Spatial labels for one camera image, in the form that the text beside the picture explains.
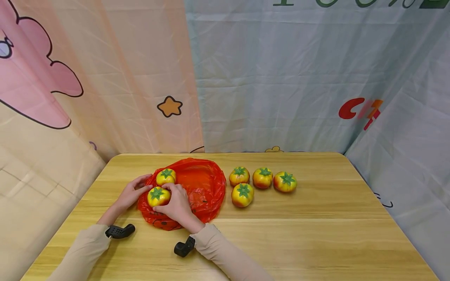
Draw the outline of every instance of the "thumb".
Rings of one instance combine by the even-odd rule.
[[[144,187],[142,187],[142,188],[139,188],[138,190],[136,190],[136,192],[139,194],[139,196],[140,195],[142,195],[142,194],[144,194],[145,192],[147,192],[147,191],[149,191],[150,189],[152,189],[153,188],[153,185],[147,185],[147,186],[144,186]]]
[[[166,206],[154,206],[153,207],[153,211],[158,212],[158,213],[163,213],[165,214],[164,210],[166,209]]]

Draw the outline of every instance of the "light blue curtain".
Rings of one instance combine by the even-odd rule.
[[[345,153],[450,280],[448,2],[184,0],[206,152]]]

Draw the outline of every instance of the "green calyx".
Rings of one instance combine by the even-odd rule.
[[[295,180],[292,178],[292,174],[288,174],[286,172],[284,172],[283,176],[280,176],[280,178],[283,179],[283,183],[291,186],[291,183],[295,182]]]
[[[159,197],[161,196],[161,195],[163,195],[163,192],[162,192],[162,188],[154,188],[154,189],[152,189],[152,191],[150,191],[150,194],[151,194],[151,196],[152,196],[152,200],[153,199],[157,199],[157,200],[159,200]]]
[[[161,172],[161,176],[164,176],[164,178],[167,178],[168,176],[172,176],[172,170],[165,169]]]
[[[248,198],[248,194],[250,193],[250,189],[248,189],[247,185],[240,183],[239,184],[239,196],[245,196],[245,198]]]
[[[244,167],[237,167],[234,169],[234,174],[243,175],[245,174],[245,168]]]
[[[259,174],[263,175],[263,176],[268,176],[270,175],[270,172],[267,170],[267,168],[260,168]]]

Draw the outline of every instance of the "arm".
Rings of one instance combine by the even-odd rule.
[[[138,177],[127,184],[117,201],[106,210],[97,224],[80,231],[63,261],[47,281],[84,281],[88,278],[99,257],[109,247],[110,239],[106,237],[105,231],[142,193],[152,188],[144,186],[145,180],[150,176],[151,174]]]
[[[166,206],[154,211],[164,213],[186,228],[195,239],[195,248],[215,263],[231,281],[272,281],[273,278],[252,258],[228,241],[212,224],[202,223],[191,211],[186,190],[179,184],[162,186],[172,192]]]

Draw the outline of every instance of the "beige curtain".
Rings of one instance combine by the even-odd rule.
[[[0,10],[0,50],[12,52],[0,59],[9,75],[0,87],[0,222],[8,230],[0,276],[9,281],[111,157],[202,152],[203,141],[183,1],[0,0]]]

